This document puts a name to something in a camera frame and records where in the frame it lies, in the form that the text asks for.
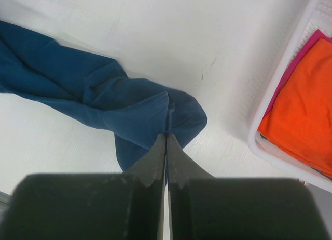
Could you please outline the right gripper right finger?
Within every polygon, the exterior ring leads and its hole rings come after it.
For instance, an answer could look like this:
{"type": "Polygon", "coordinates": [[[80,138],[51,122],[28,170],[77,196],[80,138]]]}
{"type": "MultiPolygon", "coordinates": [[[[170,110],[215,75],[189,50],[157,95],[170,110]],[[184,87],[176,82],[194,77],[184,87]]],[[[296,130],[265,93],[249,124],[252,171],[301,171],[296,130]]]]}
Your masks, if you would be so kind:
{"type": "Polygon", "coordinates": [[[294,179],[216,178],[167,136],[172,239],[329,239],[309,190],[294,179]]]}

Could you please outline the white plastic basket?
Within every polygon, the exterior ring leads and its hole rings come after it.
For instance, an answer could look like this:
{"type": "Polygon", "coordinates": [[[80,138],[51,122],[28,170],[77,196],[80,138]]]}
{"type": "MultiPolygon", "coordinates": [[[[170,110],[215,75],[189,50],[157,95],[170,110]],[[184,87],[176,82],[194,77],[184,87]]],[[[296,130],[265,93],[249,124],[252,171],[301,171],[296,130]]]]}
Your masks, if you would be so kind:
{"type": "Polygon", "coordinates": [[[286,68],[313,32],[319,29],[326,36],[331,36],[331,0],[297,0],[296,5],[297,8],[290,9],[290,19],[286,22],[285,31],[280,37],[274,38],[279,45],[268,64],[267,75],[261,82],[261,90],[248,127],[247,143],[252,153],[259,158],[301,181],[331,192],[330,179],[263,139],[257,131],[286,68]]]}

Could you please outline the blue t shirt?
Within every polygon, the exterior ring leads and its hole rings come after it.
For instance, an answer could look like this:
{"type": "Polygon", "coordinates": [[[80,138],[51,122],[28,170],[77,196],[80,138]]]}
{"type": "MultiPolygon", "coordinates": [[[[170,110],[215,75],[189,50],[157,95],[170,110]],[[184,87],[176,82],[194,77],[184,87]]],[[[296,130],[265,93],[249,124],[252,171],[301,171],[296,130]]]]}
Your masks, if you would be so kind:
{"type": "Polygon", "coordinates": [[[115,59],[62,46],[7,22],[1,22],[1,92],[113,132],[122,170],[142,158],[158,135],[173,134],[185,147],[208,122],[186,92],[129,78],[115,59]]]}

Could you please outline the orange t shirt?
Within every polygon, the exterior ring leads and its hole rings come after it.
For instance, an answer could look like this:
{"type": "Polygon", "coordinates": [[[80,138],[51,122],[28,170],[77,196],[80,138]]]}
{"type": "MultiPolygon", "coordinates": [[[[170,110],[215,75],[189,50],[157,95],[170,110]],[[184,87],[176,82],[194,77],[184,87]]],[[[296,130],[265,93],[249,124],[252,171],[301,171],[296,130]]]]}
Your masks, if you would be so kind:
{"type": "Polygon", "coordinates": [[[296,160],[331,176],[331,42],[320,38],[298,63],[258,131],[296,160]]]}

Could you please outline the pink t shirt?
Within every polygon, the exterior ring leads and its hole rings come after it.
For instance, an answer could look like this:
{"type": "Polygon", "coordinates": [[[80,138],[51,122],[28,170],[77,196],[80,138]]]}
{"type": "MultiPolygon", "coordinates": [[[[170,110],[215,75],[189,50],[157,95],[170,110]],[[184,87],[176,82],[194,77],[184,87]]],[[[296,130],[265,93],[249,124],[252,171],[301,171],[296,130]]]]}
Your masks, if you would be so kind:
{"type": "Polygon", "coordinates": [[[321,30],[316,30],[312,36],[307,40],[307,42],[302,46],[299,53],[296,54],[295,58],[292,60],[292,62],[288,65],[287,69],[285,70],[281,80],[278,83],[278,86],[270,100],[270,103],[265,111],[264,116],[266,116],[271,109],[273,108],[274,102],[280,93],[280,91],[283,89],[283,87],[288,82],[289,78],[291,77],[294,69],[299,64],[299,62],[303,59],[303,57],[310,51],[310,49],[317,43],[319,39],[324,39],[331,43],[331,37],[327,37],[321,30]]]}

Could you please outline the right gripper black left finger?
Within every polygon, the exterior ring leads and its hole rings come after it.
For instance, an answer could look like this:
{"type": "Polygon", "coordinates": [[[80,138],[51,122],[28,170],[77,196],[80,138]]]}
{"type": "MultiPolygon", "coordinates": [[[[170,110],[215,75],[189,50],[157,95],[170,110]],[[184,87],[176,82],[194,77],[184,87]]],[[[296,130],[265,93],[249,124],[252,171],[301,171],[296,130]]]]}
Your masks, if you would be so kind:
{"type": "Polygon", "coordinates": [[[127,171],[32,174],[16,187],[1,239],[162,239],[166,139],[127,171]]]}

